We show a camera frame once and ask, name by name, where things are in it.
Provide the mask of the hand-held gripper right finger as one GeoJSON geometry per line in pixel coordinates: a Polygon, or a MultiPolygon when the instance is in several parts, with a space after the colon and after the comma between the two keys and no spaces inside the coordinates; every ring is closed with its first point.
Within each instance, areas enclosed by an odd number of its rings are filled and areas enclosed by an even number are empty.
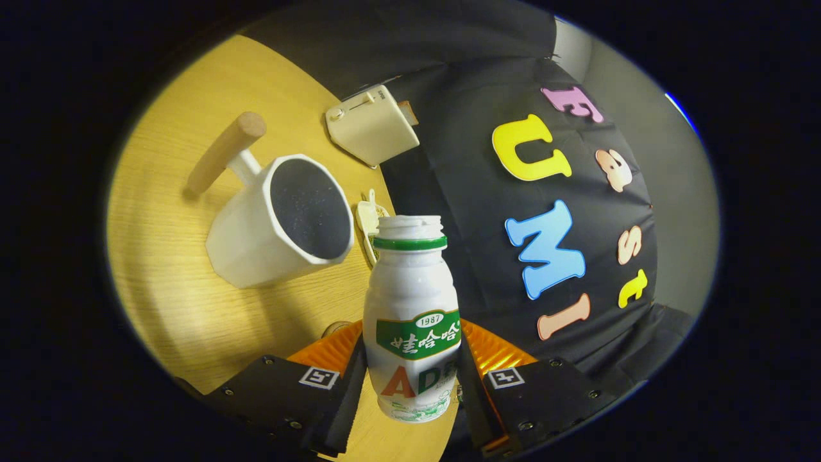
{"type": "Polygon", "coordinates": [[[502,337],[460,321],[458,380],[473,445],[484,458],[542,449],[618,401],[563,357],[536,359],[502,337]]]}

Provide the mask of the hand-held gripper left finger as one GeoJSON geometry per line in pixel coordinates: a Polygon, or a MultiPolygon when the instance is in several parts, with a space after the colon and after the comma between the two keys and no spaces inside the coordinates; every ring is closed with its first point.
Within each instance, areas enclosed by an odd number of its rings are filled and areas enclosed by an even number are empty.
{"type": "Polygon", "coordinates": [[[289,357],[266,354],[213,391],[185,379],[197,401],[297,459],[347,450],[366,377],[363,323],[343,323],[289,357]]]}

